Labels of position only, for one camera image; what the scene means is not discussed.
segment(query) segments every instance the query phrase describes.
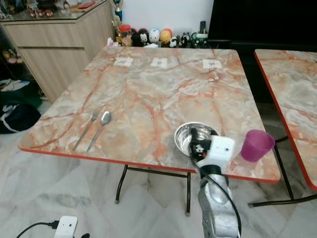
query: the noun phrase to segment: white power plug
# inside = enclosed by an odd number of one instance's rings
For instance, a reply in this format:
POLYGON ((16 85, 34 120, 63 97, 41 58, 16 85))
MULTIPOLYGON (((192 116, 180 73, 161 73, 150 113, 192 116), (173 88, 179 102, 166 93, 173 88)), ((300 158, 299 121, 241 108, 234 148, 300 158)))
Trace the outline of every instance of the white power plug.
POLYGON ((77 222, 77 217, 62 216, 59 220, 54 238, 73 238, 77 222))

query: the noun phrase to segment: marble floor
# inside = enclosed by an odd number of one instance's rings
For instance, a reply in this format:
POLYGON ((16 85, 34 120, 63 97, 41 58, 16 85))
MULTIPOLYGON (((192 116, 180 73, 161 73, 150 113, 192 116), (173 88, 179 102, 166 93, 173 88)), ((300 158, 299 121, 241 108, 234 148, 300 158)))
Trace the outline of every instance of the marble floor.
MULTIPOLYGON (((43 104, 44 112, 50 105, 43 104)), ((268 132, 285 134, 274 105, 258 104, 268 132)), ((24 132, 0 136, 0 237, 14 238, 35 222, 79 219, 75 238, 202 238, 197 200, 199 178, 193 175, 191 216, 185 216, 186 180, 128 171, 119 204, 114 203, 123 165, 22 152, 24 132)), ((304 181, 288 141, 279 145, 296 197, 313 194, 304 181)), ((317 201, 251 209, 248 202, 286 199, 277 184, 230 179, 242 219, 243 238, 317 237, 317 201)), ((52 238, 37 226, 23 238, 52 238)))

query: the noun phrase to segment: toy figure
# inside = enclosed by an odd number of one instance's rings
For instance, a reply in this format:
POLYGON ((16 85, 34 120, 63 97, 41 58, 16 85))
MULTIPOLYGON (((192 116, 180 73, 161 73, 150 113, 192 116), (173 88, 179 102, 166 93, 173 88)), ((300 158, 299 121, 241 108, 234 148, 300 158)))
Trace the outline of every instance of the toy figure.
POLYGON ((136 46, 136 47, 144 46, 143 42, 141 41, 141 36, 139 33, 132 34, 131 39, 132 39, 132 46, 136 46))
POLYGON ((141 41, 143 42, 143 45, 146 46, 149 44, 149 32, 145 28, 141 28, 139 30, 139 35, 141 37, 141 41))
POLYGON ((172 37, 169 41, 169 47, 178 48, 178 43, 179 43, 179 36, 172 37))
POLYGON ((189 32, 187 33, 183 33, 182 37, 180 38, 179 41, 179 46, 181 48, 189 48, 190 47, 190 36, 189 36, 189 32))
POLYGON ((115 5, 114 14, 120 17, 120 21, 122 21, 122 2, 121 0, 112 0, 115 5))
POLYGON ((159 30, 158 29, 152 29, 150 31, 150 42, 157 44, 159 42, 159 30))
POLYGON ((136 29, 131 28, 131 35, 134 35, 134 34, 137 34, 137 33, 138 33, 138 31, 136 29))
POLYGON ((162 41, 163 45, 167 45, 171 38, 172 38, 172 31, 170 29, 164 29, 160 33, 159 39, 160 41, 162 41))
POLYGON ((208 48, 208 34, 201 34, 195 32, 192 34, 192 39, 194 48, 208 48))

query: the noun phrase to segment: table top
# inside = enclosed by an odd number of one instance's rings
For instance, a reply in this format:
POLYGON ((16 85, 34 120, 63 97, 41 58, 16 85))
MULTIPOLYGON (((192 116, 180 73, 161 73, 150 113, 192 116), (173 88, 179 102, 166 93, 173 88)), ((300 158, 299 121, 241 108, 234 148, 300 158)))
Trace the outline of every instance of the table top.
POLYGON ((87 8, 85 11, 76 11, 76 9, 72 9, 71 11, 66 11, 64 9, 58 9, 57 11, 53 13, 53 16, 50 16, 50 17, 47 17, 47 16, 40 17, 38 15, 36 15, 36 17, 31 17, 28 10, 24 10, 10 17, 3 18, 0 20, 0 22, 1 21, 9 22, 9 21, 76 20, 80 18, 81 16, 85 15, 86 13, 90 12, 96 6, 99 6, 101 3, 105 1, 107 0, 96 0, 96 3, 92 5, 91 7, 87 8))
POLYGON ((105 47, 21 141, 24 151, 173 171, 194 172, 173 140, 183 123, 200 121, 236 141, 224 174, 266 182, 280 179, 273 152, 256 163, 240 155, 259 112, 234 50, 105 47), (95 109, 111 111, 96 144, 96 130, 73 146, 95 109))
POLYGON ((304 177, 317 189, 317 53, 256 50, 304 177))

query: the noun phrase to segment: black cable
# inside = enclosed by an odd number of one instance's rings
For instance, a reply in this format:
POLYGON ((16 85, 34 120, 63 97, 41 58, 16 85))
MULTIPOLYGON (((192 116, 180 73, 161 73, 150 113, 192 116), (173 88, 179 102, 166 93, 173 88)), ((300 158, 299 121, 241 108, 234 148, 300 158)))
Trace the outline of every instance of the black cable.
POLYGON ((53 222, 49 222, 49 223, 46 223, 46 222, 38 222, 38 223, 34 223, 33 225, 30 225, 29 227, 27 227, 26 229, 24 229, 16 238, 19 238, 21 237, 27 230, 31 229, 32 227, 34 226, 37 226, 37 225, 46 225, 46 226, 49 226, 51 227, 52 229, 56 229, 57 226, 59 224, 59 221, 53 221, 53 222))
POLYGON ((194 167, 199 171, 200 174, 202 174, 203 176, 205 176, 209 181, 213 182, 225 195, 226 197, 228 198, 228 200, 230 201, 231 205, 232 205, 232 208, 237 216, 237 220, 238 220, 238 230, 239 230, 239 233, 240 233, 240 236, 239 238, 241 237, 241 219, 240 219, 240 215, 239 215, 239 212, 238 212, 238 209, 236 207, 236 205, 234 204, 234 202, 232 201, 231 197, 229 196, 229 194, 223 189, 223 187, 221 187, 219 185, 219 183, 217 183, 215 180, 213 180, 209 175, 207 175, 204 171, 202 171, 198 165, 196 164, 196 162, 193 160, 192 157, 190 157, 190 160, 192 162, 192 164, 194 165, 194 167))

